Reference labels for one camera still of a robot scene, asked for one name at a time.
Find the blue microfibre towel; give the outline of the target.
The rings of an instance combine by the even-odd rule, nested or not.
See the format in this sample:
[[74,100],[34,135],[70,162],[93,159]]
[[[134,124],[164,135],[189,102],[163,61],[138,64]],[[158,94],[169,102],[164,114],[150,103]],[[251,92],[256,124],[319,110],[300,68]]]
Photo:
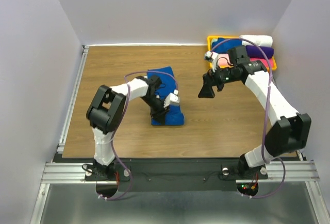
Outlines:
[[218,53],[218,54],[226,54],[228,50],[236,47],[241,46],[242,41],[239,39],[233,39],[226,42],[223,42],[222,44],[218,45],[220,42],[226,40],[226,38],[218,37],[216,39],[211,40],[211,51]]

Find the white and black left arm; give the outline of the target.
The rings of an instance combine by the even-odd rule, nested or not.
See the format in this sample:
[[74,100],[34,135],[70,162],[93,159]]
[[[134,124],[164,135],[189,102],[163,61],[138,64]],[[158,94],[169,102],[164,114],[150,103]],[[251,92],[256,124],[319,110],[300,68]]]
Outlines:
[[179,103],[179,99],[177,90],[161,99],[157,94],[161,85],[160,77],[152,75],[151,77],[138,76],[125,84],[113,87],[102,85],[98,88],[86,113],[94,135],[95,154],[93,165],[87,166],[84,169],[85,172],[104,180],[116,175],[116,167],[113,165],[116,158],[113,139],[126,113],[129,101],[141,98],[150,107],[151,118],[165,124],[171,102]]

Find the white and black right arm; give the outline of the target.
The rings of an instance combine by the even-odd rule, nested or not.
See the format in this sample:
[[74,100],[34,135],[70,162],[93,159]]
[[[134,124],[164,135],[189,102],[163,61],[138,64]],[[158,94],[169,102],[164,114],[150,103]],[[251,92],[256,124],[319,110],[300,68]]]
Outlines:
[[203,75],[199,98],[214,98],[213,87],[220,92],[225,84],[241,81],[258,99],[265,110],[265,123],[271,129],[263,134],[262,144],[239,158],[237,172],[248,178],[257,168],[275,158],[305,148],[311,118],[294,108],[274,85],[270,72],[264,64],[252,61],[245,46],[236,46],[228,51],[229,66],[220,68],[221,55],[207,51],[205,60],[212,67]]

